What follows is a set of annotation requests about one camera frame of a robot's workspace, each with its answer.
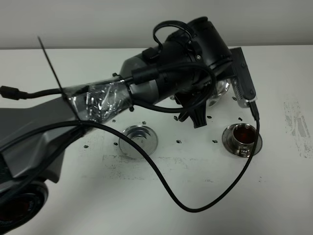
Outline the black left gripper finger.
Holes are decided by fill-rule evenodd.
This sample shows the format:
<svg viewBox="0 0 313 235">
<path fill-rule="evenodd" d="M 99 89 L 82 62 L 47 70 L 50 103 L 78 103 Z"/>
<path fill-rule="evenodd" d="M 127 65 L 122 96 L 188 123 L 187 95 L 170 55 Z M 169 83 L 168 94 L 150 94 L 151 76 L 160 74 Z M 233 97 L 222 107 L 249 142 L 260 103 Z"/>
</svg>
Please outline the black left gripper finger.
<svg viewBox="0 0 313 235">
<path fill-rule="evenodd" d="M 189 112 L 189 116 L 193 122 L 194 128 L 206 126 L 206 102 Z"/>
</svg>

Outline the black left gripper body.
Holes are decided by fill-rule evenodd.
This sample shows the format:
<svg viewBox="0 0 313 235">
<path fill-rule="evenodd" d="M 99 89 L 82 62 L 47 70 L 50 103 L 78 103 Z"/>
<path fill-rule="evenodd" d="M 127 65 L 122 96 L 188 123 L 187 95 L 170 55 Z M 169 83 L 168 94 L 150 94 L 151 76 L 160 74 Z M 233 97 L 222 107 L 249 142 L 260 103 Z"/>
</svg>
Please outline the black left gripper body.
<svg viewBox="0 0 313 235">
<path fill-rule="evenodd" d="M 175 93 L 175 100 L 181 107 L 175 112 L 184 115 L 201 110 L 215 93 L 216 77 L 201 70 L 184 70 L 179 74 L 181 87 Z"/>
</svg>

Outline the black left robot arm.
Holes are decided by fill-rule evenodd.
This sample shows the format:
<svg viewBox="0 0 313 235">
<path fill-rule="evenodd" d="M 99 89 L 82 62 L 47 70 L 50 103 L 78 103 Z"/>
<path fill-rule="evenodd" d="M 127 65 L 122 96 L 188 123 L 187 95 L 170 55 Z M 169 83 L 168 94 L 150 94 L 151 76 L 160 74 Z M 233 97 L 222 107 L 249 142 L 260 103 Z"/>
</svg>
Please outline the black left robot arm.
<svg viewBox="0 0 313 235">
<path fill-rule="evenodd" d="M 174 27 L 157 42 L 124 61 L 107 81 L 36 93 L 2 86 L 3 98 L 20 100 L 57 95 L 31 108 L 0 111 L 0 229 L 12 230 L 44 206 L 46 180 L 58 182 L 65 149 L 93 129 L 122 134 L 106 122 L 136 106 L 189 117 L 205 125 L 207 101 L 216 93 L 233 56 L 207 17 L 189 23 L 164 21 L 154 32 Z"/>
</svg>

